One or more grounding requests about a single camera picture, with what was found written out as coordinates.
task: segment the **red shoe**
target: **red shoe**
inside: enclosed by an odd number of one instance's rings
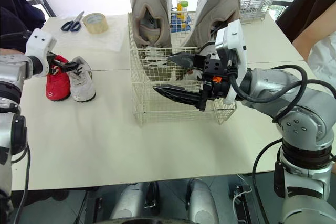
[[[55,57],[56,60],[67,63],[68,60],[61,55]],[[47,75],[46,96],[52,101],[65,100],[70,96],[70,80],[67,73],[62,73],[56,65],[51,66],[55,73]]]

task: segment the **grey sneaker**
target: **grey sneaker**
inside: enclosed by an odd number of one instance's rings
[[[224,23],[239,19],[240,0],[198,0],[195,26],[181,47],[203,47]]]
[[[78,68],[70,72],[71,96],[77,102],[88,102],[96,96],[89,64],[80,56],[72,61],[78,63]]]
[[[171,52],[170,11],[172,0],[131,0],[132,31],[140,61],[151,81],[168,81],[173,64],[165,57]]]

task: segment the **dish rack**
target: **dish rack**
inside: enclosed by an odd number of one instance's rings
[[[160,61],[163,57],[177,52],[189,52],[194,54],[196,47],[179,47],[181,42],[193,29],[195,12],[188,12],[186,24],[182,24],[177,18],[180,13],[171,13],[171,39],[170,48],[137,48],[132,32],[132,18],[128,14],[131,79],[132,79],[132,103],[133,113],[140,125],[151,122],[178,122],[178,121],[215,121],[218,124],[225,122],[236,110],[236,103],[226,105],[223,99],[208,101],[206,110],[173,102],[161,96],[153,86],[157,84],[170,84],[184,87],[186,90],[199,92],[201,82],[196,80],[184,80],[188,75],[187,69],[166,63],[165,68],[150,68],[148,59]]]
[[[256,19],[264,20],[273,0],[241,0],[241,23],[249,23]]]

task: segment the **packing tape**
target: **packing tape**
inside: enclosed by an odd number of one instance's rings
[[[91,34],[100,34],[109,28],[105,15],[101,13],[91,13],[86,15],[83,18],[83,23]]]

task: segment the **wire basket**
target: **wire basket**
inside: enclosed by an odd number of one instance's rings
[[[255,19],[264,20],[273,0],[241,0],[240,20],[249,23]]]
[[[201,82],[186,80],[191,73],[188,69],[177,66],[163,59],[177,52],[196,53],[196,47],[179,47],[181,42],[193,29],[195,12],[187,13],[185,24],[180,22],[181,13],[171,13],[171,40],[170,48],[137,48],[132,32],[132,18],[128,15],[132,102],[133,113],[140,125],[150,122],[176,122],[176,121],[215,121],[218,124],[225,122],[236,110],[236,103],[226,105],[223,99],[208,101],[206,110],[173,102],[161,96],[153,86],[157,84],[170,84],[184,87],[186,90],[199,92]],[[160,68],[150,66],[150,61],[155,62]]]

